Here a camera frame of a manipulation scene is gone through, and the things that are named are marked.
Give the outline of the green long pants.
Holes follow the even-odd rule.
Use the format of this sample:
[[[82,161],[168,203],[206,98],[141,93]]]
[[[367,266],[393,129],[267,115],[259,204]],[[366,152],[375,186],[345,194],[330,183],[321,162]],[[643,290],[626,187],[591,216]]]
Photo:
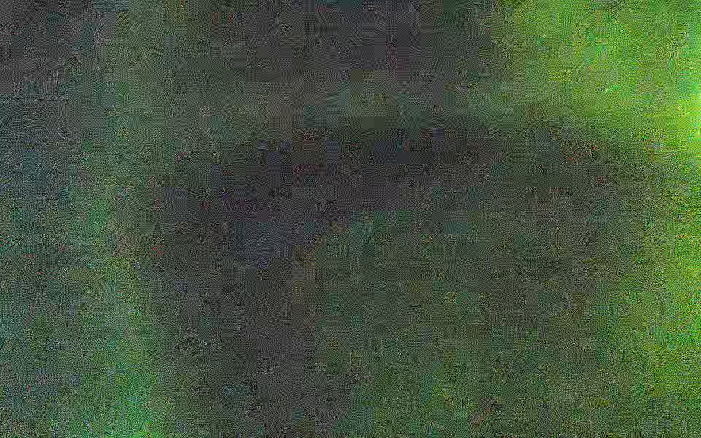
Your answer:
[[[5,437],[697,437],[697,1],[5,1]]]

